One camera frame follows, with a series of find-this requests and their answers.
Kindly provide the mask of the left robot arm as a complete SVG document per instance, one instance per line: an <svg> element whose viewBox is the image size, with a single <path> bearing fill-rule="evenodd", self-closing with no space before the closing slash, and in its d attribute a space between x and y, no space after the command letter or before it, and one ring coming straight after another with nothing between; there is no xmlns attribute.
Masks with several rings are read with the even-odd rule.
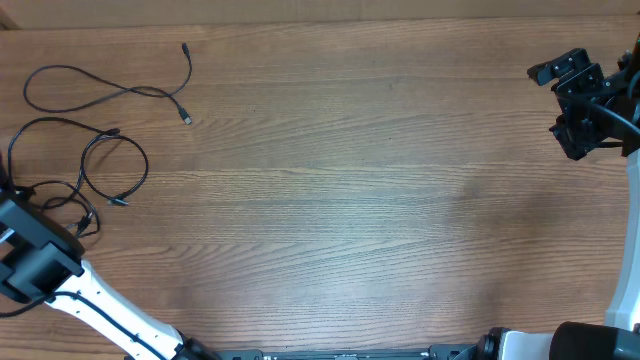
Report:
<svg viewBox="0 0 640 360"><path fill-rule="evenodd" d="M46 304L95 329L129 359L219 357L111 288L83 258L79 240L31 206L6 169L1 170L1 241L12 246L1 258L1 294L23 305L2 318Z"/></svg>

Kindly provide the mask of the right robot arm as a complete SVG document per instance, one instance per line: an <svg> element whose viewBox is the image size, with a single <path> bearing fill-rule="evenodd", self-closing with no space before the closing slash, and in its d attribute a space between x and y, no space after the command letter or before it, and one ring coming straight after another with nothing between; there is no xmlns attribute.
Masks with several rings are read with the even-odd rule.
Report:
<svg viewBox="0 0 640 360"><path fill-rule="evenodd" d="M528 69L550 85L561 113L550 131L574 161L618 148L626 159L629 214L619 279L601 325L564 322L553 333L493 328L474 345L433 345L425 359L636 359L639 356L639 51L604 76L583 48Z"/></svg>

